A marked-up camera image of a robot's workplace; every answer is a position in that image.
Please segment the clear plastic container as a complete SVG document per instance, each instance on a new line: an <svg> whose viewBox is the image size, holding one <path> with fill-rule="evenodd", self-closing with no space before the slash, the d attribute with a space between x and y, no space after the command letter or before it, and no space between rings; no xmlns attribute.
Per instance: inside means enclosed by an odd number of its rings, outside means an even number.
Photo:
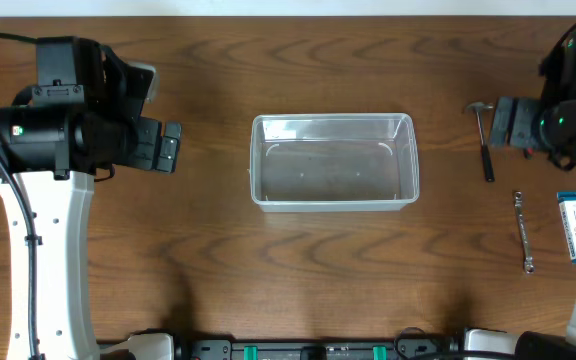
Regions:
<svg viewBox="0 0 576 360"><path fill-rule="evenodd" d="M250 139L250 195L264 212L399 211L420 196L406 113L259 115Z"/></svg>

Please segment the small steel hammer black grip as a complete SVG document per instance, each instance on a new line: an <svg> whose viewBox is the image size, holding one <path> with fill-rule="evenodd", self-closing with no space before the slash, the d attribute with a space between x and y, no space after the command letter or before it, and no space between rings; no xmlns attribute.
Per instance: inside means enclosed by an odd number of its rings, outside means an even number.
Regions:
<svg viewBox="0 0 576 360"><path fill-rule="evenodd" d="M482 158L482 167L484 172L484 178L487 182L494 182L495 175L493 164L490 156L490 151L488 147L488 143L484 133L484 122L482 119L482 114L488 110L491 110L493 106L491 104L483 103L483 102L473 102L467 105L464 109L465 112L470 111L472 112L477 120L477 127L479 132L480 138L480 152Z"/></svg>

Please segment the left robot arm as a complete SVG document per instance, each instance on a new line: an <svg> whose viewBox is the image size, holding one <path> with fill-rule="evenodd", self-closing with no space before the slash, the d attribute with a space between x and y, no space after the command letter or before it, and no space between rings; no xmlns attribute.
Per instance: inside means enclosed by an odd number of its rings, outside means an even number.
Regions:
<svg viewBox="0 0 576 360"><path fill-rule="evenodd" d="M34 42L37 80L0 108L0 197L9 227L11 359L173 359L172 334L114 345L94 334L88 222L95 186L117 167L172 173L182 128L143 115L154 67L94 40Z"/></svg>

